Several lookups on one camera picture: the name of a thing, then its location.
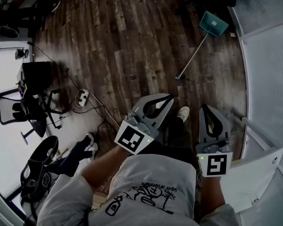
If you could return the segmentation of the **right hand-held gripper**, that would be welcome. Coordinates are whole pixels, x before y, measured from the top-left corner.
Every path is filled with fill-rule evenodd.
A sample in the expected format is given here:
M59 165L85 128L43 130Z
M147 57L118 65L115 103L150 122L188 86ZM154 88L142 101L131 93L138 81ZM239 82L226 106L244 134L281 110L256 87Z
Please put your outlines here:
M199 142L196 155L203 177L224 176L230 168L232 151L228 120L217 109L202 104L199 111Z

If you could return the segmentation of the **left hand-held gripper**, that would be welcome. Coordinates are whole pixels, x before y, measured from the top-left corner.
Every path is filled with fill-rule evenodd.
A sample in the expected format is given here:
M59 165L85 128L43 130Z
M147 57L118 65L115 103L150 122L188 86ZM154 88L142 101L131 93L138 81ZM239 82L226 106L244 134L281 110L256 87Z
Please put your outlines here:
M158 102L162 106L153 113L148 108ZM174 102L174 96L157 93L142 97L133 107L127 118L122 121L114 142L131 154L138 154L149 146L159 135L158 128L168 114Z

